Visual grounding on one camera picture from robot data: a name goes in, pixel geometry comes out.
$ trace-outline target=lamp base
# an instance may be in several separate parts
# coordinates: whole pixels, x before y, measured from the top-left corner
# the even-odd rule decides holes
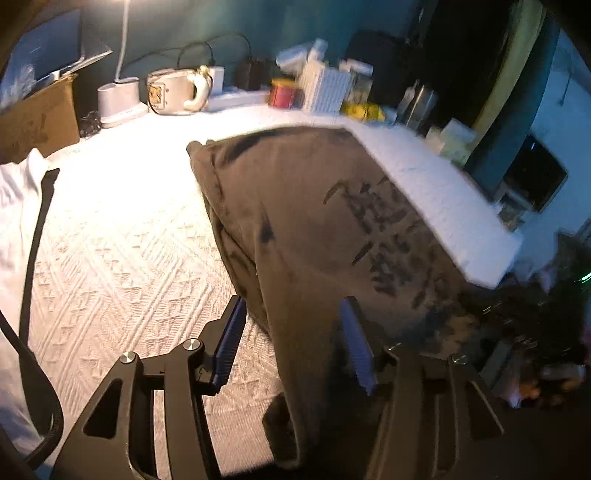
[[[139,78],[129,77],[119,83],[107,83],[97,89],[100,124],[116,127],[148,113],[148,106],[139,101]]]

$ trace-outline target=monitor screen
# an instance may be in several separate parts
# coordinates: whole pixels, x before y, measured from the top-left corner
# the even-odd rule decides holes
[[[79,8],[51,18],[24,33],[12,49],[5,79],[10,76],[18,78],[21,69],[31,65],[35,80],[40,80],[78,59],[80,59]]]
[[[568,174],[556,158],[528,135],[505,174],[504,181],[541,212],[558,192]]]

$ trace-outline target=plastic bag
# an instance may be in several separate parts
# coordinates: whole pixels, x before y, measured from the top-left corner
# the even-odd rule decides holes
[[[8,67],[0,83],[0,113],[25,98],[34,86],[33,65],[23,65],[20,70]]]

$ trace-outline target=black strap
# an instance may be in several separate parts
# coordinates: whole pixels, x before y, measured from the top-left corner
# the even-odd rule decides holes
[[[49,205],[53,198],[53,184],[55,183],[59,172],[59,168],[50,170],[46,172],[41,181],[41,208],[39,210],[35,232],[33,233],[33,241],[31,242],[31,252],[29,253],[27,273],[25,274],[25,287],[22,291],[21,319],[18,327],[18,336],[21,339],[21,342],[26,346],[28,346],[29,343],[31,297],[33,294],[35,262],[37,260],[37,252],[41,242],[41,233],[43,233],[43,226],[45,225]],[[22,389],[25,393],[25,401],[27,402],[31,421],[39,435],[45,436],[49,433],[51,418],[53,416],[52,409],[47,404],[46,386],[39,382],[38,373],[35,368],[31,368],[30,362],[23,361],[23,358],[20,357],[19,363],[21,368]]]

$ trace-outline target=metal canister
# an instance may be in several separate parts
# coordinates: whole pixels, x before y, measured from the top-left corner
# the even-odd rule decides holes
[[[271,94],[269,106],[276,108],[291,108],[296,98],[298,86],[296,82],[288,79],[271,80]]]
[[[402,114],[400,122],[415,132],[418,131],[437,103],[437,93],[427,86],[419,87],[414,98]]]

